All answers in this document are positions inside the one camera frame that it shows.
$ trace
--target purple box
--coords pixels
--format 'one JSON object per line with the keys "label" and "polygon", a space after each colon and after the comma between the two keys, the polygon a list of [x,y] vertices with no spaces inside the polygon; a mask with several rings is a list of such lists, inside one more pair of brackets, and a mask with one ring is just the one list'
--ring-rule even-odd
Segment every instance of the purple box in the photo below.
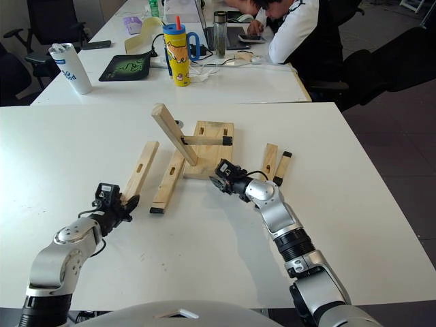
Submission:
{"label": "purple box", "polygon": [[123,20],[124,20],[124,25],[127,29],[127,32],[129,32],[129,34],[141,33],[142,22],[138,17],[136,17],[136,16],[124,17]]}

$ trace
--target smartphone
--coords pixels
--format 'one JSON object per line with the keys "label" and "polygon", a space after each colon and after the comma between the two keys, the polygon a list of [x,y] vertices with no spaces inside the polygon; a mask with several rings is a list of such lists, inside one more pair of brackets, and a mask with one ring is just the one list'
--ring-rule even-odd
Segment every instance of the smartphone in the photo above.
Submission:
{"label": "smartphone", "polygon": [[244,35],[244,34],[239,34],[238,35],[239,40],[241,42],[245,42],[245,43],[265,43],[266,40],[259,35]]}
{"label": "smartphone", "polygon": [[110,40],[106,41],[99,41],[99,42],[89,42],[82,46],[82,50],[94,50],[94,49],[103,49],[103,48],[109,48],[111,45]]}

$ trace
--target beige paper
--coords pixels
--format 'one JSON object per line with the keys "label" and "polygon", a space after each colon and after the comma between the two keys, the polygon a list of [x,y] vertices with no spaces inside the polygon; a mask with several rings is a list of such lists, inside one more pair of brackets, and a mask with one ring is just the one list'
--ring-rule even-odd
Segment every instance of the beige paper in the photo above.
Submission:
{"label": "beige paper", "polygon": [[124,41],[125,53],[127,55],[137,55],[151,49],[152,35],[163,33],[162,21],[158,17],[148,17],[142,22],[141,33]]}

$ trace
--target white table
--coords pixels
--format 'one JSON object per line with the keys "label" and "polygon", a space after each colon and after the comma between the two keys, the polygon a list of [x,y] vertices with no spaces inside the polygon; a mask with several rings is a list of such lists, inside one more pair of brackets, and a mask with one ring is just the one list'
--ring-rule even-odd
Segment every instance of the white table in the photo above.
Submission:
{"label": "white table", "polygon": [[[21,307],[38,251],[91,207],[99,182],[124,188],[148,140],[160,147],[134,220],[86,262],[72,309],[178,299],[293,305],[252,204],[181,179],[167,212],[149,214],[174,150],[152,107],[0,108],[0,307]],[[248,170],[260,168],[267,142],[293,152],[281,190],[355,305],[436,299],[435,269],[333,104],[168,107],[187,135],[197,120],[234,122],[233,162]]]}
{"label": "white table", "polygon": [[[211,8],[206,17],[211,18]],[[125,55],[124,41],[132,37],[123,24],[125,16],[140,16],[144,11],[143,0],[129,0],[92,41],[112,40],[107,49],[86,50],[79,57],[89,76],[93,90],[78,95],[66,79],[57,76],[33,104],[135,104],[165,101],[168,104],[243,104],[311,101],[298,76],[287,65],[250,65],[240,68],[221,67],[219,72],[205,82],[193,83],[180,88],[174,85],[167,69],[151,68],[145,80],[130,82],[99,82],[114,55]],[[187,24],[188,31],[195,31],[205,44],[200,23]],[[272,33],[265,37],[271,40]],[[156,42],[156,50],[162,54],[163,43]],[[151,45],[144,48],[149,51]],[[267,44],[254,45],[252,51],[267,57]]]}

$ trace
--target black hair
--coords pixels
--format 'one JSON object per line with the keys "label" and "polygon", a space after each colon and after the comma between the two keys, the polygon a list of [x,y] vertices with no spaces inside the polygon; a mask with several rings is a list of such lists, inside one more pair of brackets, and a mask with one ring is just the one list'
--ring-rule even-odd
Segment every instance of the black hair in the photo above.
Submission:
{"label": "black hair", "polygon": [[263,8],[265,10],[268,10],[270,3],[282,1],[283,0],[251,0],[252,4],[254,4],[257,8]]}

